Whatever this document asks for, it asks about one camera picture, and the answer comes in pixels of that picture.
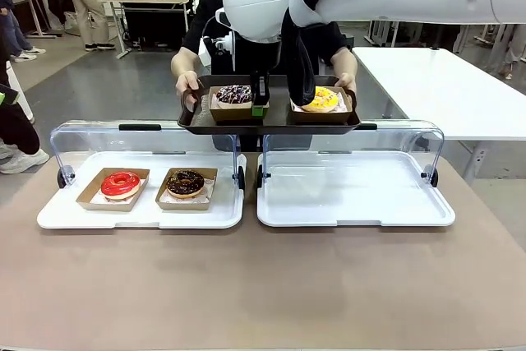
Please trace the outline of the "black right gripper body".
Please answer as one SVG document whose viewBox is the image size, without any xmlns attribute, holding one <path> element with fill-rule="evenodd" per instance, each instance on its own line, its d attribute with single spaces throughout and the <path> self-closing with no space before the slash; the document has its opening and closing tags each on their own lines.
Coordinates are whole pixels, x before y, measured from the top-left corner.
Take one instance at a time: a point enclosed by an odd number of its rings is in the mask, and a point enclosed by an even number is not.
<svg viewBox="0 0 526 351">
<path fill-rule="evenodd" d="M 248 71 L 250 75 L 265 75 L 272 71 L 280 60 L 280 42 L 247 44 Z"/>
</svg>

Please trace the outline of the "person's right hand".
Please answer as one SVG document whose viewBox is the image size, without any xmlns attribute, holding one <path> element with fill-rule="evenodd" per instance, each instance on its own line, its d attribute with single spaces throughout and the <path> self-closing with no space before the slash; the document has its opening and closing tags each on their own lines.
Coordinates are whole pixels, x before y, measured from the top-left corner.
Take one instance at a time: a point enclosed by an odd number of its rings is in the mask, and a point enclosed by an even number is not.
<svg viewBox="0 0 526 351">
<path fill-rule="evenodd" d="M 177 77 L 175 87 L 177 92 L 183 95 L 187 90 L 198 91 L 201 88 L 201 83 L 194 71 L 185 71 Z"/>
</svg>

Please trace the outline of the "person's left hand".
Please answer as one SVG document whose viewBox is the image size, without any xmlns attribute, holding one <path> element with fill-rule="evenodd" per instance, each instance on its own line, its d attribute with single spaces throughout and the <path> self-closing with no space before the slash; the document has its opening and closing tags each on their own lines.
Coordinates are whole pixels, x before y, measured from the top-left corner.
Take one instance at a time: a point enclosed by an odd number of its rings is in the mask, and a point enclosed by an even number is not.
<svg viewBox="0 0 526 351">
<path fill-rule="evenodd" d="M 357 93 L 357 86 L 355 81 L 355 76 L 348 73 L 342 73 L 335 83 L 335 87 L 342 88 L 345 92 L 354 94 Z"/>
</svg>

